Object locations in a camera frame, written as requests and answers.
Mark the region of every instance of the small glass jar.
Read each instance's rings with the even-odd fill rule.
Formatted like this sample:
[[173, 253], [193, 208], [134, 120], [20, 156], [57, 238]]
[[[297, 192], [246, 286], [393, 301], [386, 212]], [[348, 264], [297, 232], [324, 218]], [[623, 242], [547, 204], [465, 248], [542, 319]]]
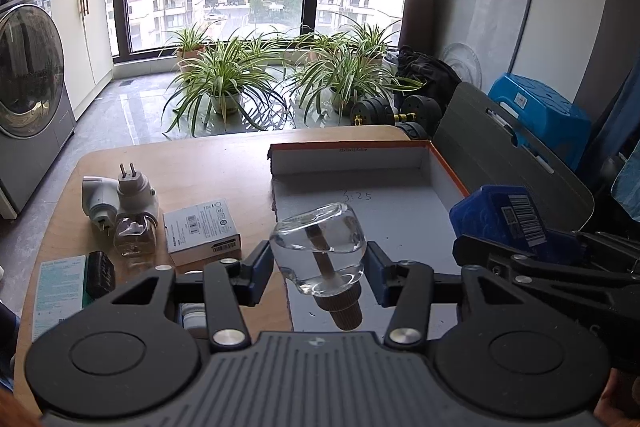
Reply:
[[156, 222], [146, 214], [122, 216], [116, 221], [113, 246], [123, 257], [156, 253]]

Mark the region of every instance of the cardboard box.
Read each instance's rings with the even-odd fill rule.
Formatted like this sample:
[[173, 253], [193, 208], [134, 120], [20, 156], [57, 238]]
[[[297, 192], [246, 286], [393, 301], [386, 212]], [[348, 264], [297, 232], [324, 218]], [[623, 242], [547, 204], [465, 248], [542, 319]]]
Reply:
[[176, 265], [209, 257], [240, 255], [240, 234], [231, 218], [226, 200], [209, 201], [165, 212], [166, 245]]
[[[449, 210], [469, 193], [431, 142], [278, 143], [271, 145], [270, 158], [276, 219], [348, 203], [366, 239], [392, 261], [411, 259], [437, 273], [460, 273], [451, 254], [456, 234]], [[358, 331], [382, 339], [394, 308], [378, 306], [366, 278], [360, 283]], [[286, 284], [294, 331], [339, 331], [314, 299]], [[439, 338], [457, 321], [455, 304], [432, 305], [429, 338]]]

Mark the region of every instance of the washing machine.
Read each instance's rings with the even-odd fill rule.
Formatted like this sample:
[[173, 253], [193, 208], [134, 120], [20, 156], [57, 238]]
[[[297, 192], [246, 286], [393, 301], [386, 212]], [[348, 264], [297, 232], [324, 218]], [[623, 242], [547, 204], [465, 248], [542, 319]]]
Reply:
[[0, 215], [19, 213], [74, 119], [50, 0], [0, 0]]

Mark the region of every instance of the blue curtain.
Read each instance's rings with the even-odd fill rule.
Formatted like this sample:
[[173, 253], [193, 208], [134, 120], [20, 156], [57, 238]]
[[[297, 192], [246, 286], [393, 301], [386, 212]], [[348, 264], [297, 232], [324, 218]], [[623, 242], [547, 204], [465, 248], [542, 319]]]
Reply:
[[618, 154], [639, 125], [640, 55], [618, 92], [609, 116], [582, 156], [576, 174], [587, 187], [593, 190], [604, 160]]

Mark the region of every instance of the tree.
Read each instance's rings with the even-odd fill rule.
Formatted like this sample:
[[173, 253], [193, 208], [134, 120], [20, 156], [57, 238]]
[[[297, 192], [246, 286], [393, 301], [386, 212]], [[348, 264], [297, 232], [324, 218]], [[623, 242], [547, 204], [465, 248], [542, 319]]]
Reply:
[[249, 20], [251, 22], [263, 22], [267, 15], [267, 6], [263, 0], [249, 0]]
[[302, 0], [283, 0], [284, 7], [282, 16], [284, 20], [290, 23], [300, 23], [300, 14], [302, 13]]

